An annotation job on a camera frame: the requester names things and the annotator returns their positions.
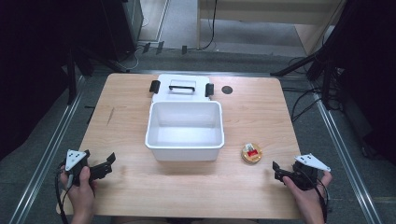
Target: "black latch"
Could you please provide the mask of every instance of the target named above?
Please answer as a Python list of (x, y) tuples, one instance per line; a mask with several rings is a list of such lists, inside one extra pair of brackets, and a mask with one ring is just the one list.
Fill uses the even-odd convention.
[(213, 95), (215, 92), (215, 85), (213, 83), (207, 83), (205, 86), (205, 97)]
[(161, 81), (159, 81), (159, 80), (151, 81), (151, 86), (149, 87), (149, 92), (158, 93), (158, 91), (160, 90), (160, 86), (161, 86)]

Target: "gray floor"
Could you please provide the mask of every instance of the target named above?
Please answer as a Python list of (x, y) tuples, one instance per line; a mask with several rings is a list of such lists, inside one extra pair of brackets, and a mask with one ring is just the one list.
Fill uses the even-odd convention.
[[(293, 57), (304, 56), (304, 50), (298, 39), (296, 40), (296, 34), (292, 26), (270, 24), (268, 27), (268, 24), (262, 23), (253, 25), (254, 27), (265, 26), (265, 29), (270, 29), (268, 34), (271, 34), (271, 38), (258, 38), (259, 34), (253, 32), (255, 29), (247, 32), (246, 29), (248, 28), (245, 25), (242, 25), (241, 29), (233, 30), (232, 34), (227, 34), (225, 31), (227, 25), (224, 23), (223, 29), (220, 27), (217, 29), (216, 44), (213, 44), (213, 50), (189, 50), (187, 54), (183, 55), (179, 50), (182, 45), (195, 47), (194, 23), (193, 19), (188, 18), (188, 14), (194, 14), (189, 11), (193, 10), (191, 6), (193, 2), (195, 1), (170, 1), (160, 36), (160, 40), (165, 43), (164, 46), (169, 49), (164, 49), (160, 54), (156, 53), (156, 49), (150, 49), (147, 53), (142, 53), (142, 50), (139, 50), (135, 57), (131, 56), (122, 64), (126, 67), (137, 65), (132, 70), (135, 73), (150, 72), (158, 74), (161, 71), (196, 71), (196, 74), (216, 72), (217, 75), (268, 77), (269, 72), (275, 72), (288, 66)], [(187, 22), (190, 28), (183, 28), (177, 22), (177, 16), (180, 15), (182, 15), (180, 18), (183, 18), (183, 20), (178, 21), (181, 21), (181, 23)], [(204, 29), (207, 21), (202, 21), (202, 24)], [(239, 42), (230, 40), (229, 38), (232, 38), (232, 36), (237, 36)], [(264, 45), (263, 49), (257, 48), (259, 50), (255, 52), (246, 50), (249, 48), (246, 44), (250, 43), (249, 40), (254, 40), (252, 41), (254, 44), (251, 46), (253, 49), (255, 49), (254, 46)], [(46, 152), (50, 139), (67, 109), (67, 91), (60, 96), (47, 115), (38, 123), (29, 139), (0, 161), (0, 223), (8, 223), (11, 220), (25, 188), (31, 181), (31, 177), (35, 175), (35, 169), (42, 159), (43, 161), (49, 161), (49, 170), (44, 173), (45, 178), (40, 183), (39, 191), (36, 195), (35, 193), (32, 194), (33, 200), (26, 207), (28, 213), (21, 220), (24, 220), (24, 223), (61, 223), (55, 212), (54, 170), (64, 158), (67, 149), (79, 148), (88, 127), (87, 121), (92, 113), (92, 109), (85, 106), (96, 105), (106, 82), (106, 77), (111, 73), (109, 69), (100, 64), (97, 64), (95, 68), (93, 76), (86, 79), (85, 88), (82, 91), (75, 115), (71, 119), (52, 160), (49, 160), (49, 158), (43, 159), (42, 155)], [(284, 88), (311, 89), (304, 75), (299, 74), (281, 78), (281, 84)], [(285, 91), (284, 94), (289, 109), (301, 95), (297, 91)], [(297, 110), (303, 110), (313, 101), (314, 97), (312, 95), (306, 96), (298, 104)], [(383, 223), (395, 223), (396, 190), (394, 186), (396, 180), (393, 176), (396, 167), (388, 161), (372, 161), (364, 158), (361, 154), (359, 141), (351, 131), (345, 115), (336, 111), (331, 112), (331, 114), (337, 124), (338, 131), (344, 138), (347, 152), (353, 159), (357, 170), (361, 174), (361, 179), (373, 198), (381, 220)], [(374, 223), (367, 221), (362, 212), (356, 191), (352, 188), (346, 167), (340, 159), (319, 108), (315, 106), (302, 115), (293, 123), (293, 127), (302, 153), (311, 152), (317, 157), (323, 158), (332, 167), (334, 180), (329, 188), (331, 194), (329, 223)], [(22, 223), (15, 218), (12, 220), (12, 223)], [(109, 220), (109, 217), (96, 217), (93, 223), (109, 223)], [(260, 223), (301, 223), (301, 221), (260, 220)]]

